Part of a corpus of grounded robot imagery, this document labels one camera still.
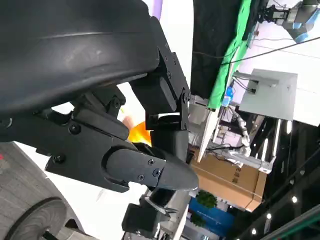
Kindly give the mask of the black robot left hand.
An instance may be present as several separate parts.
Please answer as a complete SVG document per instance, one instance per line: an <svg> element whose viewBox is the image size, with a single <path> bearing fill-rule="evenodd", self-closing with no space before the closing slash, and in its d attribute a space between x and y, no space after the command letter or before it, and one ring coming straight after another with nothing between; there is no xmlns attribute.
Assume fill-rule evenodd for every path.
<svg viewBox="0 0 320 240"><path fill-rule="evenodd" d="M120 193L196 190L189 98L143 1L1 1L0 140L48 155L48 172Z"/></svg>

